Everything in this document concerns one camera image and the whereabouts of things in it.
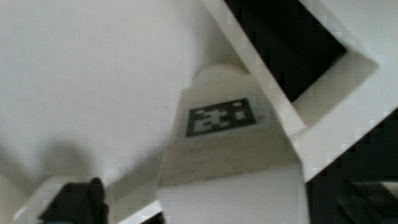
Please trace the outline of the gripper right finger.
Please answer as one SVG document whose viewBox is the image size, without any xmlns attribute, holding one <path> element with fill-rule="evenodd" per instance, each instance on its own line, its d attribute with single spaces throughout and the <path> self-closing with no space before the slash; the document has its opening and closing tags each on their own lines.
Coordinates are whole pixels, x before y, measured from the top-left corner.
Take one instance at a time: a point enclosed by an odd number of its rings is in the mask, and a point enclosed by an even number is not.
<svg viewBox="0 0 398 224">
<path fill-rule="evenodd" d="M 329 167 L 307 183 L 311 224 L 398 224 L 398 169 Z"/>
</svg>

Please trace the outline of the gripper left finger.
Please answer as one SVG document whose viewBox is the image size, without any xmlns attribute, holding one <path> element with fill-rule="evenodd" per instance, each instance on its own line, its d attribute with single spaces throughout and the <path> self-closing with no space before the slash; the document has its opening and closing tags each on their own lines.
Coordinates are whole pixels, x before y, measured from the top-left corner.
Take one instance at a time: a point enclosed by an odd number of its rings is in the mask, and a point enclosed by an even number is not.
<svg viewBox="0 0 398 224">
<path fill-rule="evenodd" d="M 50 178 L 14 214 L 14 224 L 165 224 L 155 182 L 116 199 L 98 178 Z"/>
</svg>

